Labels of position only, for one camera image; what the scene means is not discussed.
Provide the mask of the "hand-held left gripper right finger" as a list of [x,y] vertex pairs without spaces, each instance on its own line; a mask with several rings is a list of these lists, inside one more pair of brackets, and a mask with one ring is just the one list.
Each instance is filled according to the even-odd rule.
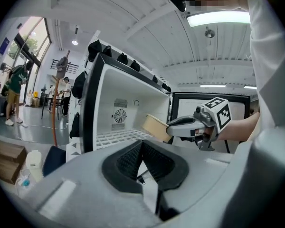
[[142,141],[141,154],[158,184],[155,211],[142,211],[142,222],[223,220],[228,202],[214,192],[232,154],[149,140]]

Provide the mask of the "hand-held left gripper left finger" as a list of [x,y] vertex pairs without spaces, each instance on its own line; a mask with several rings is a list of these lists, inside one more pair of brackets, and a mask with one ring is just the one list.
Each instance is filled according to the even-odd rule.
[[116,190],[103,176],[102,163],[128,142],[68,161],[26,194],[22,213],[38,228],[153,228],[161,220],[142,194]]

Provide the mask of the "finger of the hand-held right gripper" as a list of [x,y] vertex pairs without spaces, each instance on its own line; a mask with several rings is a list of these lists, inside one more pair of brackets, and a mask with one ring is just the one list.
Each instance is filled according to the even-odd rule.
[[196,119],[194,118],[194,116],[182,116],[170,121],[168,123],[168,126],[191,124],[194,123],[195,121]]
[[203,123],[190,123],[184,125],[169,126],[167,134],[176,137],[194,137],[196,129],[206,128]]

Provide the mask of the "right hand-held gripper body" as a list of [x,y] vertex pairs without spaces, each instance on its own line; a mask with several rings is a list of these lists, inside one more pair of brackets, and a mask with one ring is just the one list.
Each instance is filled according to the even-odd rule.
[[193,115],[197,120],[203,123],[206,128],[212,128],[213,132],[208,141],[195,141],[201,151],[213,151],[211,146],[216,141],[219,134],[226,128],[231,121],[231,113],[228,100],[215,97],[210,101],[197,106]]

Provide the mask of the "person's right hand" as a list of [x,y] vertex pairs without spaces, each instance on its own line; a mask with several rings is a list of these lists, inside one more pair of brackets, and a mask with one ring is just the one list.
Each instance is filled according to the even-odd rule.
[[195,141],[205,140],[208,141],[212,135],[212,128],[202,128],[195,130]]

